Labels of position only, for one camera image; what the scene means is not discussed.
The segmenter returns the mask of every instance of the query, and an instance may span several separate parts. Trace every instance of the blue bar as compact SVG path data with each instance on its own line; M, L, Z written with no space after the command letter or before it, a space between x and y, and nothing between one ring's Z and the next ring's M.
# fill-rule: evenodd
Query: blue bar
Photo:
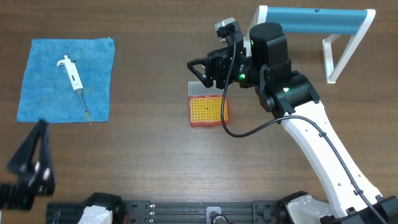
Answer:
M366 10L268 7L266 22L279 23L284 32L355 35Z

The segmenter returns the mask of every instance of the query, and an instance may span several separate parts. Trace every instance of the pipette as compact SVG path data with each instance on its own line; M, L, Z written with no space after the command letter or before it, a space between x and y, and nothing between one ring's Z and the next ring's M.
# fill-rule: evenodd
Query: pipette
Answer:
M91 125L91 119L90 119L90 114L88 113L88 109L86 106L86 103L83 99L83 84L81 84L81 80L79 77L79 73L77 72L77 68L74 62L68 58L67 55L63 56L64 59L59 61L57 63L57 66L64 65L65 68L67 69L67 73L69 76L70 84L72 84L73 91L77 94L79 97L79 100L81 102L81 105L83 106L84 111L86 112L86 116L88 118L88 121L90 122Z

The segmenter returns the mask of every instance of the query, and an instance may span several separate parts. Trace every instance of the blue towel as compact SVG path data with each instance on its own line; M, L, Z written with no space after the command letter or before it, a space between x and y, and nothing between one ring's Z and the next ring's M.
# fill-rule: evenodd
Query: blue towel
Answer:
M35 39L27 62L18 122L88 122L73 91L65 66L57 67L65 54L76 60L83 98L92 121L108 121L109 89L114 59L114 39Z

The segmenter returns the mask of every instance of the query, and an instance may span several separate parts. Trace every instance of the black cable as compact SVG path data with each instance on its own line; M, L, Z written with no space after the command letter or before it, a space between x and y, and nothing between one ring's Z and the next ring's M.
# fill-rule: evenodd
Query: black cable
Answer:
M356 183L355 180L354 180L354 177L351 175L351 172L348 170L348 167L347 167L347 165L345 164L343 158L341 158L340 153L338 153L336 147L335 147L335 146L333 145L333 143L330 141L329 137L328 137L328 136L326 135L326 133L324 133L324 132L322 131L322 129L321 129L315 122L313 122L312 120L310 120L310 119L308 119L308 118L306 118L306 117L297 116L297 115L284 116L284 117L281 117L281 118L276 118L276 119L273 119L273 120L271 120L271 121L268 121L268 122L266 122L265 124L262 124L262 125L260 125L260 126L258 126L258 127L256 127L256 128L254 128L253 130L248 131L248 132L243 133L243 134L234 134L234 133L232 133L232 132L227 128L227 126L225 125L225 120L224 120L224 104L225 104L226 91L227 91L227 89L228 89L228 83L229 83L229 79L231 78L231 72L232 72L233 65L234 65L234 63L235 63L235 56L236 56L236 40L235 40L235 38L234 38L234 35L231 35L231 38L234 40L234 54L233 54L233 56L232 56L231 66L230 66L230 68L229 68L229 70L228 70L228 75L227 75L227 77L226 77L226 83L225 83L224 92L223 92L223 101L222 101L222 103L221 103L221 124L223 125L224 130L225 130L230 136L232 136L232 137L234 137L234 138L243 138L243 137L249 136L249 135L251 135L251 134L254 134L254 133L256 133L256 132L262 130L263 128L266 128L266 127L268 127L268 126L270 126L270 125L272 125L272 124L274 124L274 123L277 123L277 122L279 122L279 121L283 121L283 120L286 120L286 119L301 119L301 120L304 120L304 121L310 123L310 124L320 133L320 137L325 138L325 141L329 144L329 146L331 147L331 150L335 153L335 155L336 155L337 159L339 160L341 166L343 167L344 171L346 172L346 174L347 174L349 180L351 181L352 185L354 186L354 189L355 189L356 193L359 194L359 196L362 198L362 200L364 201L364 203L369 207L369 209L373 212L373 214L375 214L375 216L380 220L381 223L383 223L383 224L388 224L388 223L383 219L383 217L379 214L379 212L376 211L376 209L373 207L373 205L370 203L370 201L365 197L365 195L363 195L363 191L358 187L357 183Z

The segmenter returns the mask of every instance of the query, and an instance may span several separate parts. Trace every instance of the wooden table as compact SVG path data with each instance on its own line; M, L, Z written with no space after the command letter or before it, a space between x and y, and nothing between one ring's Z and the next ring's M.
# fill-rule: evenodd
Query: wooden table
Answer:
M36 38L112 37L116 55L107 123L54 124L57 178L51 198L30 212L3 212L3 223L43 223L47 202L79 202L93 192L153 202L277 200L298 190L325 193L296 142L274 125L243 139L221 126L191 128L186 63L221 48L214 24L234 17L245 32L258 4L375 9L376 18L336 85L327 85L321 41L287 34L293 68L317 89L329 119L366 177L385 196L398 194L398 1L0 1L1 181L34 124L16 114ZM341 55L348 37L333 44ZM229 89L230 129L272 119L254 89Z

